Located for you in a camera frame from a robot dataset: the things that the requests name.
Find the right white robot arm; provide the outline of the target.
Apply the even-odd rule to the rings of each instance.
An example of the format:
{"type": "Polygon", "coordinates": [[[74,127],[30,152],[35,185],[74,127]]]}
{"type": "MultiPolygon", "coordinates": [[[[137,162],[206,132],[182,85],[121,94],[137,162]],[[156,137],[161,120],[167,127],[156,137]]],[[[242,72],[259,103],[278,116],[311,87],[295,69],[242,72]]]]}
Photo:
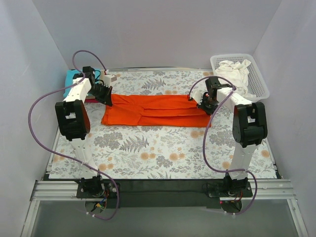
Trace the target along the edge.
{"type": "Polygon", "coordinates": [[[268,135],[265,106],[252,102],[237,93],[237,87],[226,78],[208,76],[202,78],[207,91],[190,90],[188,100],[194,100],[199,109],[214,119],[222,106],[233,112],[232,134],[236,142],[229,169],[223,170],[223,180],[209,187],[211,197],[241,195],[251,190],[248,182],[249,165],[257,147],[268,135]]]}

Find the white plastic basket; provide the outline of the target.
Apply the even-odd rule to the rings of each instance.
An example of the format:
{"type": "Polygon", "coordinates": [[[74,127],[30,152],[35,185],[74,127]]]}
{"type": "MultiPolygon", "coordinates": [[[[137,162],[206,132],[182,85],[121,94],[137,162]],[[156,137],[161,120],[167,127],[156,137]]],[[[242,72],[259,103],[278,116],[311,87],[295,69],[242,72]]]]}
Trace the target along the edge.
{"type": "Polygon", "coordinates": [[[267,99],[270,92],[266,86],[266,83],[262,77],[262,74],[254,60],[254,58],[249,54],[235,53],[235,54],[221,54],[214,55],[210,58],[211,67],[214,75],[215,70],[219,67],[219,63],[224,60],[229,60],[234,63],[242,63],[245,59],[249,60],[251,64],[247,67],[249,70],[248,75],[248,91],[251,94],[256,95],[254,98],[249,98],[249,100],[257,102],[263,99],[267,99]]]}

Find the white t shirt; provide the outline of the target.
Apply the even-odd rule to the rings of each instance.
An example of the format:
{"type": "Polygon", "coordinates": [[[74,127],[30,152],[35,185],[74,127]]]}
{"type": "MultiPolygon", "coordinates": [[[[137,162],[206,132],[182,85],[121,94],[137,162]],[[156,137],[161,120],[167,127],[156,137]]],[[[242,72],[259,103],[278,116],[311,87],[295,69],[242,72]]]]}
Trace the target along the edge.
{"type": "Polygon", "coordinates": [[[251,61],[245,59],[242,62],[224,60],[219,63],[219,67],[215,70],[216,75],[226,78],[235,87],[236,93],[244,98],[255,98],[256,95],[251,94],[248,90],[248,66],[251,61]]]}

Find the orange t shirt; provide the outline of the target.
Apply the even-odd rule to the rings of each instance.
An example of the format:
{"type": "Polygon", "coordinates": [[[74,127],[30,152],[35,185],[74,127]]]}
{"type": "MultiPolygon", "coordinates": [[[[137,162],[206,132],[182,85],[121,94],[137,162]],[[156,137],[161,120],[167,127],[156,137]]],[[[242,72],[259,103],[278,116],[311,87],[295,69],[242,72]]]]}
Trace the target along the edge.
{"type": "Polygon", "coordinates": [[[206,127],[210,116],[186,95],[112,95],[102,125],[206,127]]]}

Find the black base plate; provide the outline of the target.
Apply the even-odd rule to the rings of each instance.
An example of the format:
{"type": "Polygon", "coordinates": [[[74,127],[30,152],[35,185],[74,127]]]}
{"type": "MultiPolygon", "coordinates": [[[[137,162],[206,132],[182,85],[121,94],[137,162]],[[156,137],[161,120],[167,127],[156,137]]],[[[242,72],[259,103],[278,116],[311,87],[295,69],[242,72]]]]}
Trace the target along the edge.
{"type": "Polygon", "coordinates": [[[81,178],[76,197],[101,201],[107,208],[199,207],[220,208],[220,199],[250,198],[250,184],[229,186],[223,179],[117,179],[81,178]]]}

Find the folded magenta t shirt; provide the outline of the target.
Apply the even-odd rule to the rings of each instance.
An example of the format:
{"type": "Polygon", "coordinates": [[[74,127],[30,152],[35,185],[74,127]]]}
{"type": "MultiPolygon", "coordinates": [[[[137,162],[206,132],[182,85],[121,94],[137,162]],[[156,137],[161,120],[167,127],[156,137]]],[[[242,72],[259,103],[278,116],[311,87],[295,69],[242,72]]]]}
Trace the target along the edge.
{"type": "Polygon", "coordinates": [[[96,99],[86,99],[85,102],[86,103],[99,103],[99,101],[97,101],[96,99]]]}

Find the folded cyan t shirt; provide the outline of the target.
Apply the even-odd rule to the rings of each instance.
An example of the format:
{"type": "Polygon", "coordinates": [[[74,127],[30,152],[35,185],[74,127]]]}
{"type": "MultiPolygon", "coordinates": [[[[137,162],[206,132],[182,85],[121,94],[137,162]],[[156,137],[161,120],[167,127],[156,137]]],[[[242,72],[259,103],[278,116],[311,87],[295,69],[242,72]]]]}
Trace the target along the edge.
{"type": "MultiPolygon", "coordinates": [[[[75,74],[78,74],[79,71],[76,70],[76,69],[73,69],[73,70],[67,70],[67,74],[66,74],[66,79],[65,79],[65,87],[67,86],[70,86],[73,84],[73,77],[75,74]]],[[[96,76],[96,79],[99,79],[100,77],[100,74],[101,74],[101,71],[100,69],[95,69],[95,76],[96,76]]],[[[70,92],[70,88],[67,88],[63,94],[63,97],[66,98],[70,92]]]]}

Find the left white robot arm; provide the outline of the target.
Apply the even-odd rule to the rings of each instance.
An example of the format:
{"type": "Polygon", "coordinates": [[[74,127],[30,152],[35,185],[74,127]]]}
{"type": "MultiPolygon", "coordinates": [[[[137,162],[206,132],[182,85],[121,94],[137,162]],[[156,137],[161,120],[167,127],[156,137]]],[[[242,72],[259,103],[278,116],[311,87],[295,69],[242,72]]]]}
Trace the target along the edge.
{"type": "Polygon", "coordinates": [[[101,175],[97,173],[96,164],[88,145],[90,121],[84,102],[90,94],[101,104],[112,106],[111,83],[117,77],[107,72],[96,75],[90,66],[83,67],[82,73],[72,77],[72,87],[62,102],[55,104],[55,111],[61,135],[70,142],[75,151],[75,158],[82,165],[81,178],[77,181],[81,190],[93,197],[101,197],[105,191],[101,175]]]}

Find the aluminium frame rail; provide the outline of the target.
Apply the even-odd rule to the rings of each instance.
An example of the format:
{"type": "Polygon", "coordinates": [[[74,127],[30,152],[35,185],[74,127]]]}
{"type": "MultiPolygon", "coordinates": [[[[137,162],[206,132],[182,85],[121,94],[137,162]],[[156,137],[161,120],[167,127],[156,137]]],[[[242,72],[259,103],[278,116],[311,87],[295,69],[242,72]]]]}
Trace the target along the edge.
{"type": "MultiPolygon", "coordinates": [[[[295,199],[296,194],[290,180],[257,180],[257,199],[295,199]]],[[[32,198],[37,200],[71,200],[77,194],[78,184],[74,181],[36,181],[32,198]]]]}

